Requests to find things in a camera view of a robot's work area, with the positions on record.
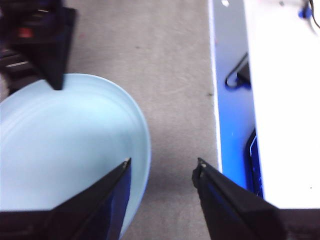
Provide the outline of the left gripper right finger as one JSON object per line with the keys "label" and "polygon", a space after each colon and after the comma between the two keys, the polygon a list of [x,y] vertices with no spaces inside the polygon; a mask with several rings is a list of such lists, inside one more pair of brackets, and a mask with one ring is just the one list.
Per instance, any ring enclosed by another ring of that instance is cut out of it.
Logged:
{"label": "left gripper right finger", "polygon": [[202,158],[192,172],[212,240],[318,240],[319,209],[281,209],[240,187]]}

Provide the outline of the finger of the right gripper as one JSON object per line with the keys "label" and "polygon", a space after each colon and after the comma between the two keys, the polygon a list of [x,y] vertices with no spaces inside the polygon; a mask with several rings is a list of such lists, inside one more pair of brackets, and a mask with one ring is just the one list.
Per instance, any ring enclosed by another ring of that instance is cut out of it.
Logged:
{"label": "finger of the right gripper", "polygon": [[62,90],[77,18],[74,8],[38,9],[13,32],[11,49],[21,54],[54,90]]}

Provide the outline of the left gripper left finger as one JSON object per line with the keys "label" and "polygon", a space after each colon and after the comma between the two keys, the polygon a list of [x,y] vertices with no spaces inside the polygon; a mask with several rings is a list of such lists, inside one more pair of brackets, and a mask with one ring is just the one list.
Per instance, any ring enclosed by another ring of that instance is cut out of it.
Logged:
{"label": "left gripper left finger", "polygon": [[130,198],[131,159],[51,210],[2,211],[2,240],[118,240]]}

